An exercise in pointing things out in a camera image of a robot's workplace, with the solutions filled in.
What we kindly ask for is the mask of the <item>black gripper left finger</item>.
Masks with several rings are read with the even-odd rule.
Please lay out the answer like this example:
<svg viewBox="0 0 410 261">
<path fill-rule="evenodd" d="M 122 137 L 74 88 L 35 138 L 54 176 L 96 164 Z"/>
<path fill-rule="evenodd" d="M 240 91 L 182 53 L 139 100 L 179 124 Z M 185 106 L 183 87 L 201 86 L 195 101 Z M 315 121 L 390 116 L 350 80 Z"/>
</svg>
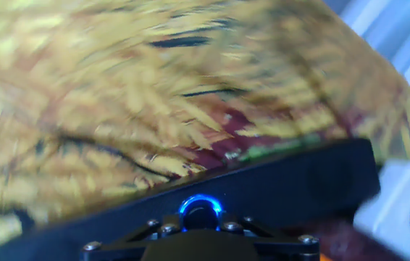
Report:
<svg viewBox="0 0 410 261">
<path fill-rule="evenodd" d="M 158 240 L 182 231 L 181 215 L 164 215 L 161 220 L 151 219 L 140 228 L 109 244 L 99 241 L 87 243 L 80 251 L 81 261 L 141 260 L 147 247 Z"/>
</svg>

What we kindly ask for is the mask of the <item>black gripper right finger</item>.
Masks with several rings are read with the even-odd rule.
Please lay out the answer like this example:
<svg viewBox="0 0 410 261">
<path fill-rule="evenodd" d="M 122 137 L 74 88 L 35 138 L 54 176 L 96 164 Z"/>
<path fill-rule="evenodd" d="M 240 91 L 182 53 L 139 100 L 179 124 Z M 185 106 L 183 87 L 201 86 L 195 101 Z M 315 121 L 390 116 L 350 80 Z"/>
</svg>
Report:
<svg viewBox="0 0 410 261">
<path fill-rule="evenodd" d="M 237 236 L 245 248 L 263 260 L 319 261 L 319 240 L 310 235 L 292 237 L 252 217 L 221 214 L 221 232 Z"/>
</svg>

